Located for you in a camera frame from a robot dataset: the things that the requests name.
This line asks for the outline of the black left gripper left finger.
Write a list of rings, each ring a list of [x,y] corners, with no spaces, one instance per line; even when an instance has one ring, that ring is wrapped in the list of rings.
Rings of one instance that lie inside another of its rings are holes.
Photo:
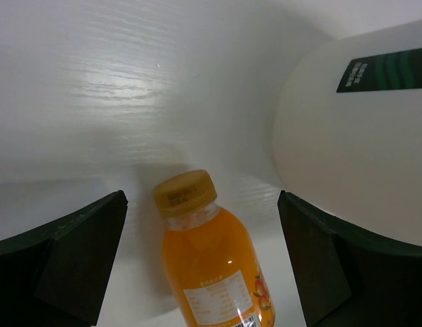
[[[0,241],[0,326],[96,326],[127,213],[113,192]]]

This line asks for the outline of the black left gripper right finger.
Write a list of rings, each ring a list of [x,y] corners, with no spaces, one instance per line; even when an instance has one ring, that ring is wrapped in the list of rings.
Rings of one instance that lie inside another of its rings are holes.
[[[307,326],[422,326],[422,247],[285,191],[277,206]]]

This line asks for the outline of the orange plastic bottle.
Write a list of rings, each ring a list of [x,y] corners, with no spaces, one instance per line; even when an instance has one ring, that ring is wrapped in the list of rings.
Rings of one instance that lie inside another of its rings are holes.
[[[275,309],[246,227],[217,204],[209,173],[156,186],[162,260],[187,326],[274,326]]]

